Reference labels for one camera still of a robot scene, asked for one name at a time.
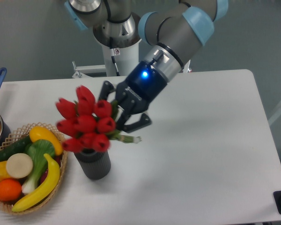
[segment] red tulip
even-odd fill
[[[80,141],[75,138],[67,139],[61,145],[65,151],[72,151],[74,153],[78,153],[83,150],[83,146],[81,145]]]
[[[59,130],[60,132],[70,137],[76,137],[79,133],[79,131],[75,128],[76,123],[77,123],[76,118],[71,120],[62,120],[56,124],[56,127],[57,130]]]
[[[77,123],[74,124],[74,128],[83,133],[94,132],[96,128],[96,120],[93,116],[79,116],[77,118]]]
[[[65,119],[71,119],[76,117],[76,104],[69,102],[64,98],[60,98],[59,102],[55,103],[57,110]]]
[[[110,146],[109,139],[104,134],[98,134],[93,140],[93,150],[98,152],[105,152]]]
[[[99,133],[108,133],[116,128],[116,122],[111,117],[105,117],[98,121],[97,131]]]
[[[91,105],[95,104],[95,96],[93,93],[87,88],[81,85],[76,89],[76,94],[78,97],[78,100],[86,100]]]
[[[93,114],[94,104],[90,104],[87,100],[80,99],[77,106],[77,111],[80,116]]]
[[[99,100],[94,107],[94,113],[99,118],[110,117],[112,113],[112,106],[106,100]]]
[[[79,138],[79,141],[84,148],[92,149],[93,148],[93,141],[94,141],[96,135],[97,135],[96,133],[84,134]]]

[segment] orange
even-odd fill
[[[19,181],[6,179],[0,182],[0,201],[13,201],[20,197],[22,186]]]

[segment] bok choy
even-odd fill
[[[38,181],[48,167],[44,154],[48,153],[54,158],[55,150],[50,141],[38,140],[26,149],[24,153],[29,155],[33,162],[33,169],[22,185],[22,192],[27,195],[38,187]]]

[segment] yellow banana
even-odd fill
[[[46,198],[57,185],[60,177],[59,165],[49,154],[45,153],[44,157],[48,161],[48,175],[46,179],[33,192],[17,201],[11,209],[13,212],[24,211],[39,203],[41,200]]]

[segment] artificial tulip bouquet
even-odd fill
[[[140,137],[121,135],[116,129],[118,115],[117,101],[106,100],[96,102],[93,93],[85,86],[76,89],[78,102],[59,99],[56,107],[65,118],[57,122],[57,129],[71,138],[62,143],[66,151],[79,153],[84,149],[105,152],[110,140],[124,143],[138,143]]]

